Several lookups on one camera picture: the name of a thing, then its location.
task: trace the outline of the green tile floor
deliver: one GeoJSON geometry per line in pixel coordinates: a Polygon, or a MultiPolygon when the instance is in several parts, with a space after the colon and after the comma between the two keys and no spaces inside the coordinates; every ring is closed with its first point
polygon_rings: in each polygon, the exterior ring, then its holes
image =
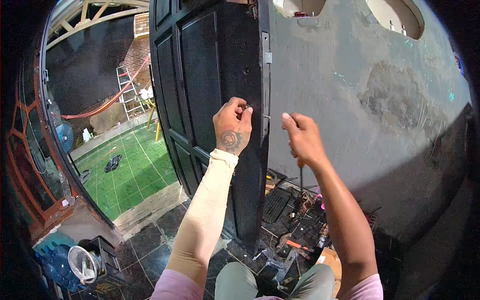
{"type": "Polygon", "coordinates": [[[165,142],[155,142],[156,125],[126,131],[75,162],[92,175],[84,187],[98,207],[115,220],[145,198],[177,181],[165,142]],[[116,170],[105,173],[110,158],[122,158],[116,170]]]}

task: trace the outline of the pink shirt sleeve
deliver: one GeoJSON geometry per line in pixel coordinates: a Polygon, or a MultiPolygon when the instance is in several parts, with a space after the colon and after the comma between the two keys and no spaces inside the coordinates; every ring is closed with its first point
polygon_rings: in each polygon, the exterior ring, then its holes
{"type": "Polygon", "coordinates": [[[188,276],[173,270],[164,270],[155,285],[150,300],[201,300],[204,290],[188,276]]]}
{"type": "Polygon", "coordinates": [[[342,300],[383,300],[384,289],[380,282],[380,275],[373,274],[352,287],[342,300]]]}

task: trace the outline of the black door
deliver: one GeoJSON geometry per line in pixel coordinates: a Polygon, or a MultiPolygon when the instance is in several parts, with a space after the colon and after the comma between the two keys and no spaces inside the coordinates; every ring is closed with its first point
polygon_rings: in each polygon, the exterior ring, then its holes
{"type": "Polygon", "coordinates": [[[269,52],[257,9],[225,0],[152,0],[150,51],[165,143],[193,197],[216,145],[213,115],[232,96],[253,107],[252,135],[230,186],[224,232],[256,251],[268,155],[269,52]]]}

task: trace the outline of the hand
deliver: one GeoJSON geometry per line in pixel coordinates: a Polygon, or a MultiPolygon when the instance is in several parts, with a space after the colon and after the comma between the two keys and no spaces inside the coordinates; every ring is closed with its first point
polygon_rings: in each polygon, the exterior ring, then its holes
{"type": "Polygon", "coordinates": [[[299,113],[282,114],[282,128],[288,131],[288,144],[294,158],[297,158],[299,167],[304,164],[322,163],[328,158],[325,154],[318,126],[311,118],[299,113]]]}
{"type": "Polygon", "coordinates": [[[232,97],[213,116],[217,149],[238,156],[247,146],[252,132],[253,109],[239,107],[245,104],[247,101],[242,98],[232,97]]]}

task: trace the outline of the khaki pants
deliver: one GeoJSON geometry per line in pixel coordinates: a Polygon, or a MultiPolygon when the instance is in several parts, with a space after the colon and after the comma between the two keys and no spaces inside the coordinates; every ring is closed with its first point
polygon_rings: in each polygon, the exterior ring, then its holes
{"type": "MultiPolygon", "coordinates": [[[[335,285],[332,268],[316,264],[302,275],[287,300],[331,300],[335,285]]],[[[241,263],[229,263],[216,278],[215,300],[253,300],[258,293],[255,276],[241,263]]]]}

